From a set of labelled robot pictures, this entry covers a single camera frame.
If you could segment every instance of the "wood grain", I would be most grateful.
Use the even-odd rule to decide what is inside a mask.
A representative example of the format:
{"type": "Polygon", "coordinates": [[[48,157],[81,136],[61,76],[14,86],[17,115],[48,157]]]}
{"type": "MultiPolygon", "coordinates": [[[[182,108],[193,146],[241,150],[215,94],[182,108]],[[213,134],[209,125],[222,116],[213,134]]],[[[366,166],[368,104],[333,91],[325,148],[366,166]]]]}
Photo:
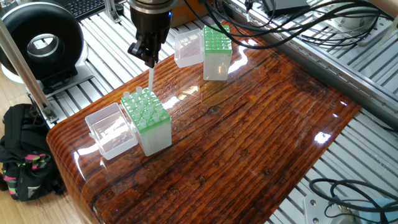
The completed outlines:
{"type": "Polygon", "coordinates": [[[85,123],[123,92],[147,86],[147,72],[50,130],[87,220],[264,223],[359,111],[275,49],[233,52],[226,82],[206,82],[202,64],[178,68],[172,57],[156,66],[154,92],[172,119],[173,144],[153,156],[136,146],[107,161],[85,123]]]}

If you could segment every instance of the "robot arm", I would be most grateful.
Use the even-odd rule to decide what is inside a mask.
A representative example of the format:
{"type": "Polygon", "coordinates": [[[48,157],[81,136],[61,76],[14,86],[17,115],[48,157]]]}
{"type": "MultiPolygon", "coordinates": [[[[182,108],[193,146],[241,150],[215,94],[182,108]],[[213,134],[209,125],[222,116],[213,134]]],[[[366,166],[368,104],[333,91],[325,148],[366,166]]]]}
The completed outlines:
{"type": "Polygon", "coordinates": [[[137,42],[128,52],[153,68],[158,62],[172,23],[172,8],[177,0],[128,0],[131,20],[137,27],[137,42]]]}

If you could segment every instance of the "black wire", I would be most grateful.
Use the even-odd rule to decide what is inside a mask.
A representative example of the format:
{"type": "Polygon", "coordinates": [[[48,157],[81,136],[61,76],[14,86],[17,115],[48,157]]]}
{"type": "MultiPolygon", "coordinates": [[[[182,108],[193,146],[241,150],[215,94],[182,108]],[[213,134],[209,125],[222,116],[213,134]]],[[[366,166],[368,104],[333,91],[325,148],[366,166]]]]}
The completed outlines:
{"type": "MultiPolygon", "coordinates": [[[[223,6],[221,5],[222,10],[220,10],[219,5],[218,5],[218,0],[215,0],[215,5],[216,5],[217,10],[218,10],[218,11],[221,11],[221,14],[224,14],[223,6]]],[[[229,18],[229,16],[227,17],[227,21],[228,21],[229,23],[232,23],[232,20],[231,20],[231,18],[229,18]]],[[[245,35],[245,34],[243,34],[243,33],[238,29],[238,27],[237,27],[234,23],[232,23],[232,25],[235,27],[235,29],[236,29],[241,35],[245,35]]]]}
{"type": "MultiPolygon", "coordinates": [[[[188,6],[188,8],[192,11],[192,13],[193,13],[202,23],[204,23],[204,25],[206,25],[206,26],[212,28],[212,29],[215,30],[215,31],[222,32],[220,29],[217,29],[217,28],[213,27],[213,26],[210,25],[207,21],[203,20],[200,16],[198,16],[198,14],[192,9],[191,5],[189,5],[189,3],[187,2],[187,0],[184,0],[184,2],[185,2],[185,4],[188,6]]],[[[220,14],[220,13],[219,13],[218,11],[216,11],[215,9],[212,9],[212,8],[210,8],[210,9],[216,11],[216,13],[217,13],[220,17],[222,17],[223,19],[225,19],[225,20],[227,20],[227,21],[228,21],[228,20],[231,21],[231,23],[234,24],[234,25],[236,25],[236,26],[240,26],[240,27],[242,27],[242,28],[249,29],[249,30],[253,30],[253,31],[259,31],[258,34],[253,34],[253,35],[241,35],[241,34],[233,34],[233,33],[230,33],[232,36],[236,36],[236,37],[257,37],[257,36],[260,36],[260,35],[266,35],[266,34],[275,33],[275,32],[288,32],[288,31],[293,31],[293,30],[301,29],[304,25],[302,25],[302,26],[297,26],[297,27],[294,27],[294,28],[289,28],[289,29],[284,29],[283,26],[286,25],[286,24],[288,24],[289,22],[293,21],[294,19],[296,19],[296,18],[298,18],[298,17],[304,15],[305,13],[308,13],[308,12],[310,12],[310,11],[316,10],[316,9],[318,9],[318,8],[321,8],[321,7],[325,7],[325,6],[329,6],[329,5],[331,5],[331,4],[335,4],[336,2],[357,2],[357,1],[355,1],[355,0],[336,0],[336,1],[334,1],[334,2],[327,2],[327,3],[321,4],[321,5],[315,6],[315,7],[313,7],[313,8],[310,8],[310,9],[307,9],[307,10],[304,10],[304,11],[301,11],[301,12],[299,12],[299,13],[293,15],[293,16],[290,17],[289,19],[287,19],[287,20],[286,20],[285,22],[283,22],[281,25],[279,25],[279,26],[277,26],[277,27],[275,27],[275,28],[273,28],[273,29],[269,29],[269,30],[263,30],[263,29],[258,29],[258,28],[253,28],[253,27],[244,26],[244,25],[242,25],[242,24],[238,24],[238,23],[236,23],[236,22],[231,21],[230,19],[228,19],[228,18],[225,17],[224,15],[220,14]]],[[[381,13],[382,15],[389,16],[389,15],[386,14],[385,12],[381,11],[380,9],[378,9],[376,6],[374,6],[374,5],[372,5],[372,4],[368,3],[368,2],[365,2],[365,4],[367,4],[366,6],[375,8],[375,9],[376,9],[377,11],[379,11],[379,13],[381,13]]]]}
{"type": "Polygon", "coordinates": [[[218,7],[218,2],[216,2],[216,8],[217,8],[217,9],[213,9],[213,8],[206,2],[206,3],[205,3],[206,10],[208,11],[209,16],[213,19],[214,23],[216,24],[216,27],[213,27],[213,26],[211,26],[207,21],[204,21],[201,17],[199,17],[199,16],[196,14],[196,12],[192,9],[192,7],[189,5],[189,3],[187,2],[187,0],[184,0],[184,2],[185,2],[185,4],[188,6],[188,8],[193,12],[193,14],[194,14],[195,16],[197,16],[197,18],[198,18],[199,20],[201,20],[202,23],[204,23],[204,25],[208,26],[209,28],[211,28],[211,29],[213,29],[213,30],[216,30],[216,31],[218,31],[218,32],[221,32],[221,33],[225,34],[225,35],[226,35],[228,38],[230,38],[231,41],[234,42],[235,44],[238,44],[238,45],[243,46],[243,47],[246,47],[246,48],[258,49],[258,50],[261,50],[261,49],[271,49],[271,48],[274,48],[274,47],[278,47],[278,46],[283,45],[283,44],[285,44],[286,42],[292,40],[294,37],[297,37],[298,35],[301,36],[300,39],[301,39],[302,41],[308,42],[308,43],[311,43],[311,44],[315,44],[315,45],[325,45],[325,46],[332,46],[332,47],[342,47],[342,46],[349,46],[349,45],[356,44],[356,43],[362,41],[364,38],[366,38],[366,37],[370,34],[371,30],[372,30],[373,27],[376,25],[376,21],[377,21],[377,20],[375,21],[375,23],[374,23],[373,26],[371,27],[372,29],[368,29],[366,32],[363,32],[363,33],[361,33],[361,34],[358,34],[358,35],[355,35],[355,36],[351,36],[351,37],[342,38],[342,39],[340,39],[340,40],[336,40],[336,39],[333,39],[333,40],[317,39],[317,38],[315,38],[315,37],[308,37],[308,36],[306,36],[306,35],[302,35],[302,34],[301,34],[301,33],[305,32],[306,30],[308,30],[309,28],[311,28],[312,26],[314,26],[315,24],[318,24],[319,22],[325,21],[325,20],[327,20],[327,19],[334,19],[334,18],[336,18],[336,17],[349,16],[349,15],[352,15],[352,14],[357,14],[357,13],[358,13],[357,11],[354,11],[354,12],[342,12],[342,11],[344,11],[344,10],[346,10],[346,9],[350,9],[350,8],[354,8],[354,7],[368,7],[368,8],[373,8],[374,10],[372,10],[372,11],[367,10],[366,12],[368,12],[368,13],[375,13],[375,12],[378,12],[377,14],[375,14],[375,16],[388,17],[389,19],[392,19],[388,14],[386,14],[386,13],[383,12],[383,11],[381,11],[381,10],[378,9],[375,5],[373,5],[373,4],[369,3],[369,2],[357,1],[357,0],[336,0],[336,1],[324,3],[324,4],[321,4],[321,5],[317,5],[317,6],[315,6],[315,7],[310,8],[310,9],[302,10],[302,11],[300,11],[300,12],[294,14],[293,16],[291,16],[289,19],[287,19],[285,22],[283,22],[283,23],[280,24],[279,26],[277,26],[277,27],[275,27],[275,28],[273,28],[273,29],[264,30],[264,29],[259,29],[258,27],[254,27],[253,25],[251,25],[251,27],[250,27],[250,26],[245,26],[245,25],[239,24],[239,23],[237,23],[237,22],[234,22],[234,21],[231,20],[231,18],[229,18],[229,16],[225,16],[225,15],[224,15],[224,11],[222,11],[222,13],[219,12],[219,9],[220,9],[220,8],[218,7]],[[313,22],[309,22],[309,23],[303,24],[303,25],[301,25],[301,26],[291,27],[291,28],[289,28],[289,29],[283,28],[283,26],[285,26],[285,25],[288,24],[289,22],[293,21],[294,19],[296,19],[296,18],[298,18],[298,17],[304,15],[305,13],[308,13],[308,12],[310,12],[310,11],[314,11],[314,10],[319,9],[319,8],[321,8],[321,7],[325,7],[325,6],[329,6],[329,5],[332,5],[332,4],[336,4],[336,3],[339,3],[339,2],[346,2],[347,4],[342,5],[342,6],[340,6],[340,7],[337,7],[336,9],[334,9],[334,10],[332,10],[332,11],[330,11],[330,12],[323,12],[324,15],[321,16],[321,17],[319,17],[318,19],[316,19],[316,20],[313,21],[313,22]],[[220,22],[218,22],[218,20],[216,19],[215,15],[213,14],[213,12],[214,12],[216,15],[218,15],[218,16],[222,17],[223,19],[227,20],[228,22],[232,23],[232,25],[234,25],[234,27],[237,29],[237,31],[239,32],[239,34],[233,34],[233,33],[227,32],[227,31],[221,26],[220,22]],[[244,35],[244,34],[238,29],[238,27],[244,28],[244,29],[249,29],[249,30],[252,30],[252,31],[255,31],[255,32],[258,32],[258,33],[257,33],[257,34],[253,34],[253,35],[244,35]],[[270,33],[291,32],[291,31],[295,31],[295,30],[297,30],[297,31],[291,33],[291,35],[290,35],[289,37],[287,37],[286,39],[284,39],[284,40],[282,40],[282,41],[280,41],[280,42],[278,42],[278,43],[276,43],[276,44],[272,44],[272,45],[268,45],[268,46],[253,46],[253,45],[248,45],[248,44],[244,44],[244,43],[242,43],[242,42],[240,42],[240,41],[238,41],[238,40],[236,40],[236,39],[234,38],[234,37],[257,37],[257,36],[260,36],[260,35],[266,35],[266,34],[270,34],[270,33]],[[346,40],[351,40],[351,39],[355,39],[356,41],[350,42],[350,43],[348,43],[348,44],[326,44],[326,43],[335,42],[335,41],[341,41],[341,43],[342,43],[342,42],[344,42],[344,41],[346,41],[346,40]]]}
{"type": "Polygon", "coordinates": [[[373,119],[371,119],[371,121],[373,121],[373,122],[374,122],[375,124],[377,124],[380,128],[382,128],[382,129],[384,129],[384,130],[386,130],[386,131],[390,131],[390,132],[393,132],[393,133],[398,133],[397,130],[394,130],[394,129],[392,129],[392,128],[385,127],[385,126],[379,124],[377,121],[375,121],[375,120],[373,120],[373,119]]]}
{"type": "MultiPolygon", "coordinates": [[[[375,26],[376,24],[377,24],[377,20],[375,20],[375,21],[373,22],[373,25],[372,25],[365,33],[362,33],[362,34],[359,34],[359,35],[356,35],[356,36],[352,36],[351,38],[355,38],[355,37],[359,37],[359,36],[361,36],[361,35],[364,35],[364,36],[362,36],[361,38],[359,38],[358,40],[356,40],[356,41],[354,41],[354,42],[351,42],[351,43],[349,43],[349,44],[325,44],[325,43],[316,43],[316,42],[312,42],[312,41],[305,40],[305,39],[301,39],[301,41],[309,42],[309,43],[311,43],[311,44],[324,45],[324,46],[332,46],[332,47],[350,46],[350,45],[356,44],[356,43],[358,43],[358,42],[364,40],[368,35],[370,35],[371,31],[373,30],[373,28],[374,28],[374,26],[375,26]]],[[[346,40],[349,40],[349,39],[351,39],[351,38],[344,38],[344,39],[340,39],[340,40],[346,41],[346,40]]]]}
{"type": "MultiPolygon", "coordinates": [[[[339,3],[339,2],[348,2],[348,3],[356,4],[356,5],[354,5],[353,7],[350,7],[350,8],[360,7],[360,6],[371,7],[371,8],[374,8],[376,11],[378,11],[380,14],[383,14],[383,15],[385,15],[385,16],[388,16],[388,17],[390,18],[390,20],[393,20],[393,19],[394,19],[394,18],[392,18],[390,15],[386,14],[385,12],[383,12],[382,10],[380,10],[380,9],[377,8],[375,5],[373,5],[373,4],[369,3],[369,2],[355,1],[355,0],[336,0],[336,1],[326,2],[326,3],[324,3],[324,4],[320,4],[320,5],[314,6],[314,7],[310,8],[310,9],[304,9],[304,10],[302,10],[302,11],[300,11],[300,12],[294,14],[293,16],[291,16],[287,21],[285,21],[285,22],[282,23],[281,25],[277,26],[276,28],[267,30],[267,31],[265,31],[265,32],[267,32],[267,33],[270,33],[270,32],[286,32],[286,31],[292,31],[292,30],[300,29],[300,28],[301,28],[302,26],[304,26],[304,25],[295,27],[294,29],[283,29],[282,27],[283,27],[284,25],[288,24],[289,22],[293,21],[294,19],[296,19],[296,18],[298,18],[298,17],[300,17],[300,16],[302,16],[302,15],[308,13],[308,12],[314,11],[314,10],[319,9],[319,8],[321,8],[321,7],[325,7],[325,6],[329,6],[329,5],[332,5],[332,4],[336,4],[336,3],[339,3]]],[[[349,14],[349,13],[356,14],[356,13],[353,12],[353,11],[352,11],[352,12],[345,12],[345,14],[349,14]]],[[[242,25],[242,24],[238,24],[238,23],[235,23],[235,24],[236,24],[237,26],[240,26],[240,27],[242,27],[242,28],[249,29],[249,30],[254,30],[254,31],[259,31],[259,32],[263,32],[263,31],[264,31],[264,30],[262,30],[262,29],[257,29],[257,28],[253,28],[253,27],[248,27],[248,26],[245,26],[245,25],[242,25]]]]}
{"type": "MultiPolygon", "coordinates": [[[[342,202],[341,200],[338,200],[338,199],[336,199],[336,198],[329,197],[329,196],[327,196],[327,195],[321,193],[319,190],[317,190],[317,189],[314,187],[314,184],[316,184],[316,183],[318,183],[318,182],[335,183],[335,182],[337,182],[337,180],[333,180],[333,179],[315,179],[315,180],[313,180],[313,181],[310,182],[310,189],[311,189],[315,194],[317,194],[319,197],[321,197],[321,198],[323,198],[323,199],[325,199],[325,200],[328,200],[328,201],[330,201],[330,202],[332,202],[332,203],[335,203],[335,204],[337,204],[337,205],[341,205],[341,206],[344,206],[344,207],[347,207],[347,208],[350,208],[350,209],[353,209],[353,210],[358,210],[358,211],[363,211],[363,212],[377,212],[377,213],[381,213],[381,212],[396,212],[396,211],[398,211],[398,206],[394,206],[394,207],[392,207],[392,206],[386,207],[386,206],[385,206],[385,207],[382,207],[382,208],[380,209],[380,208],[368,208],[368,207],[362,207],[362,206],[352,205],[352,204],[349,204],[349,203],[344,203],[344,202],[342,202]]],[[[398,197],[397,197],[397,196],[395,196],[395,195],[393,195],[393,194],[390,194],[389,192],[387,192],[387,191],[385,191],[385,190],[383,190],[383,189],[380,189],[379,187],[376,187],[376,186],[374,186],[374,185],[368,184],[368,183],[366,183],[366,182],[362,182],[362,181],[358,181],[358,180],[344,180],[344,182],[347,183],[347,184],[358,184],[358,185],[362,185],[362,186],[365,186],[365,187],[369,187],[370,189],[373,189],[373,190],[375,190],[375,191],[378,191],[378,192],[379,192],[380,194],[382,194],[382,195],[385,195],[385,196],[390,197],[391,199],[393,199],[393,200],[395,200],[395,201],[398,201],[398,197]]]]}
{"type": "MultiPolygon", "coordinates": [[[[352,199],[352,200],[343,200],[343,202],[368,202],[368,201],[367,201],[367,200],[353,200],[353,199],[352,199]]],[[[349,215],[349,216],[352,216],[352,217],[355,217],[355,218],[359,218],[359,219],[365,220],[365,221],[370,222],[370,223],[381,223],[381,222],[375,222],[375,221],[373,221],[373,220],[368,220],[368,219],[363,218],[363,217],[361,217],[361,216],[359,216],[359,215],[349,214],[349,213],[341,213],[341,214],[338,214],[338,215],[329,216],[329,215],[327,214],[327,211],[328,211],[328,209],[329,209],[332,205],[333,205],[333,204],[331,203],[331,204],[329,204],[328,206],[326,206],[326,209],[325,209],[325,211],[324,211],[325,216],[328,217],[328,218],[337,218],[337,217],[340,217],[340,216],[343,216],[343,215],[349,215]]],[[[394,220],[391,220],[391,221],[387,221],[387,223],[394,223],[394,222],[396,222],[396,221],[398,221],[398,218],[396,218],[396,219],[394,219],[394,220]]]]}
{"type": "MultiPolygon", "coordinates": [[[[362,195],[364,198],[366,198],[370,203],[372,203],[372,205],[373,205],[375,208],[381,208],[380,205],[379,205],[378,203],[376,203],[368,194],[366,194],[366,193],[363,192],[362,190],[359,190],[357,187],[355,187],[355,186],[353,186],[353,185],[347,184],[347,183],[345,182],[345,180],[337,181],[337,182],[335,182],[335,183],[330,187],[330,194],[331,194],[332,197],[336,197],[336,195],[335,195],[335,188],[336,188],[338,185],[343,185],[343,186],[345,186],[345,187],[347,187],[347,188],[353,189],[355,192],[359,193],[359,194],[362,195]]],[[[387,217],[386,217],[386,214],[385,214],[384,212],[381,212],[381,213],[380,213],[380,220],[382,220],[382,222],[384,222],[384,223],[387,221],[387,217]]]]}
{"type": "MultiPolygon", "coordinates": [[[[276,12],[276,1],[275,0],[271,0],[271,3],[272,3],[272,7],[273,8],[272,8],[271,17],[269,18],[268,22],[266,24],[264,24],[264,25],[261,25],[261,26],[255,26],[253,24],[250,24],[250,25],[252,25],[253,27],[256,27],[256,28],[263,28],[263,27],[268,26],[272,22],[272,20],[275,17],[275,12],[276,12]]],[[[264,9],[266,9],[266,0],[262,0],[262,5],[264,6],[264,9]]]]}
{"type": "Polygon", "coordinates": [[[258,49],[258,50],[259,50],[259,49],[271,49],[271,48],[274,48],[274,47],[278,47],[278,46],[280,46],[280,45],[283,45],[284,43],[286,43],[286,42],[292,40],[294,37],[300,35],[302,32],[305,32],[307,29],[311,28],[311,27],[314,26],[315,24],[318,24],[320,21],[324,21],[324,20],[333,18],[333,14],[334,14],[334,13],[339,12],[339,11],[344,10],[344,9],[352,8],[352,7],[354,7],[354,6],[355,6],[355,7],[361,6],[360,3],[366,5],[367,2],[357,2],[357,3],[351,3],[351,4],[346,4],[346,5],[340,6],[340,7],[336,8],[336,9],[334,9],[334,10],[332,10],[332,11],[326,13],[324,16],[321,16],[317,21],[313,21],[313,22],[309,22],[308,24],[304,24],[304,25],[302,26],[303,29],[301,29],[301,30],[295,32],[294,34],[290,35],[290,36],[287,37],[286,39],[284,39],[284,40],[282,40],[282,41],[280,41],[280,42],[278,42],[278,43],[276,43],[276,44],[268,45],[268,46],[253,46],[253,45],[244,44],[244,43],[242,43],[242,42],[236,40],[234,37],[232,37],[232,35],[231,35],[230,33],[228,33],[228,32],[222,27],[222,25],[220,24],[220,22],[217,21],[216,17],[215,17],[214,14],[213,14],[213,10],[211,9],[210,5],[209,5],[207,2],[205,3],[205,7],[206,7],[207,11],[209,12],[209,16],[214,20],[214,22],[216,23],[216,25],[218,26],[218,28],[221,30],[221,32],[222,32],[223,34],[225,34],[228,38],[230,38],[234,43],[236,43],[236,44],[238,44],[238,45],[240,45],[240,46],[243,46],[243,47],[250,48],[250,49],[258,49]]]}

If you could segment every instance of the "black backpack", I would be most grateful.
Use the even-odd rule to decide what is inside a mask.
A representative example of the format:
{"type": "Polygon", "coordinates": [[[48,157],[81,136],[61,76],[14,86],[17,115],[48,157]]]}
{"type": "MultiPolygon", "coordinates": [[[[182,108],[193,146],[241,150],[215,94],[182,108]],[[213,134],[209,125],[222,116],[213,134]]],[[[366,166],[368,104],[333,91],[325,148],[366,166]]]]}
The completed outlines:
{"type": "Polygon", "coordinates": [[[65,186],[45,140],[48,129],[33,105],[10,107],[3,122],[0,162],[11,197],[25,202],[53,190],[62,194],[65,186]]]}

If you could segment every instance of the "bag strap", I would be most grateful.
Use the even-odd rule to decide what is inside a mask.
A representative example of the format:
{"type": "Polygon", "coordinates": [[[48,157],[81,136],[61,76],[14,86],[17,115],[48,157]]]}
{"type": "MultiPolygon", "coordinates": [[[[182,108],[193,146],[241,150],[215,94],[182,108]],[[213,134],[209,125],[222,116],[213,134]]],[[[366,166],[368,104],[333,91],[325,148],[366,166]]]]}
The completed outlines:
{"type": "Polygon", "coordinates": [[[24,131],[21,135],[21,144],[30,144],[38,149],[49,152],[49,146],[45,140],[45,137],[33,132],[24,131]]]}
{"type": "Polygon", "coordinates": [[[19,104],[12,106],[4,115],[5,142],[8,149],[20,149],[21,127],[25,117],[25,109],[31,105],[19,104]]]}

